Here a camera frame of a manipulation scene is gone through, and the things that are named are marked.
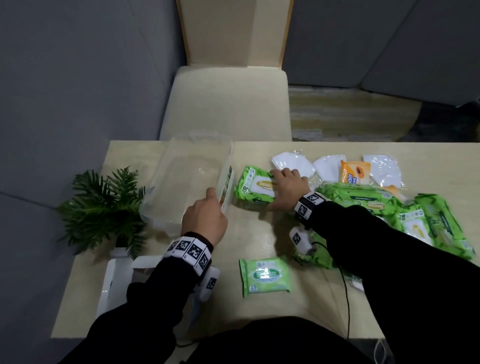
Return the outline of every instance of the orange wet wipes package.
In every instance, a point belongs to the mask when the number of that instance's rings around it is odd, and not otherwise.
[[[341,163],[341,182],[370,184],[370,163],[368,162],[344,162]]]

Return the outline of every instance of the hand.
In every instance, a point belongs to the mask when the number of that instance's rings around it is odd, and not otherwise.
[[[274,189],[277,192],[275,200],[267,206],[267,211],[291,211],[297,204],[300,197],[310,191],[308,178],[301,177],[298,170],[288,168],[271,170],[275,177]]]
[[[181,222],[181,234],[196,232],[215,246],[222,240],[227,225],[227,218],[216,199],[215,188],[209,187],[206,198],[195,201],[193,206],[185,211]]]

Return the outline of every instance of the person's left hand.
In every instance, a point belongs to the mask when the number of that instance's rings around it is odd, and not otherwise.
[[[197,200],[187,208],[181,222],[181,234],[196,232],[206,238],[214,247],[222,240],[228,221],[216,198],[215,188],[209,187],[206,198]]]

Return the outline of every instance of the small wet wipes pack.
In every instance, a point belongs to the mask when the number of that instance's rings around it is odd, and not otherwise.
[[[240,272],[244,297],[252,293],[290,292],[290,276],[285,258],[240,259]]]

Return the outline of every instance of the chair backrest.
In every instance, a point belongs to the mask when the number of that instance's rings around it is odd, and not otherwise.
[[[293,0],[177,0],[188,64],[281,68]]]

